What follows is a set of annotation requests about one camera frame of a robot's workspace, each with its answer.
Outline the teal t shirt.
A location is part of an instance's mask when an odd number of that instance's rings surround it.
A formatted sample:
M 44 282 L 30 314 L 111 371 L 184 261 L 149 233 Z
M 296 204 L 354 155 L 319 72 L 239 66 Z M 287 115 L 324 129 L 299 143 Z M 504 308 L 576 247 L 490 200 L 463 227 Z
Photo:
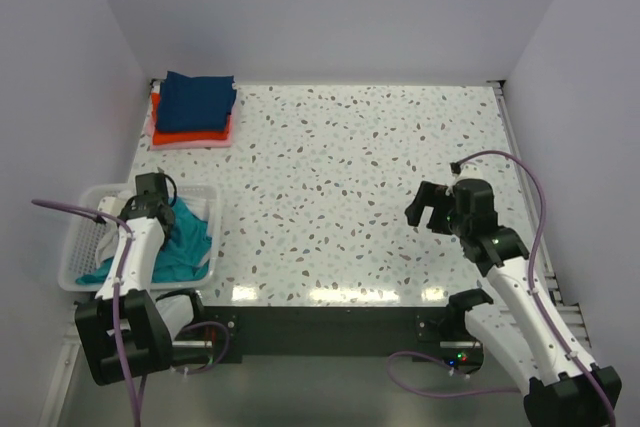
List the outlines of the teal t shirt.
M 153 283 L 193 282 L 209 270 L 212 236 L 208 231 L 209 205 L 202 198 L 179 197 L 173 207 L 176 220 L 165 248 L 155 261 Z M 110 271 L 118 244 L 117 229 L 110 225 L 94 253 L 94 266 L 75 280 L 77 285 L 102 284 Z

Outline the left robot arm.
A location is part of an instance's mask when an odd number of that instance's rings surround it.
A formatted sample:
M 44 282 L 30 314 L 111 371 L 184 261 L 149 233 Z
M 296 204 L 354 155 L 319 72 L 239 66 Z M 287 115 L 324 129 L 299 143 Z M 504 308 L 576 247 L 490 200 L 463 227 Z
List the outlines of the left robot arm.
M 95 298 L 77 307 L 75 325 L 93 380 L 99 386 L 169 369 L 173 341 L 200 337 L 207 315 L 193 288 L 151 297 L 158 254 L 176 223 L 169 193 L 173 180 L 163 173 L 135 178 L 135 195 L 113 220 L 118 245 L 112 267 Z

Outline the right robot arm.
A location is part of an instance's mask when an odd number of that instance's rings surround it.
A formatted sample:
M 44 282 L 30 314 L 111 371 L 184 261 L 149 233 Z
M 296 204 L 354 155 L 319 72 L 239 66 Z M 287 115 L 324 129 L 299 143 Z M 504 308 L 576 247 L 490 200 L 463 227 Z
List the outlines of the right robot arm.
M 460 177 L 452 185 L 422 182 L 406 208 L 409 225 L 460 241 L 464 256 L 493 288 L 450 297 L 441 330 L 473 337 L 517 385 L 533 426 L 612 426 L 622 382 L 601 367 L 571 332 L 536 272 L 519 234 L 499 222 L 491 185 Z

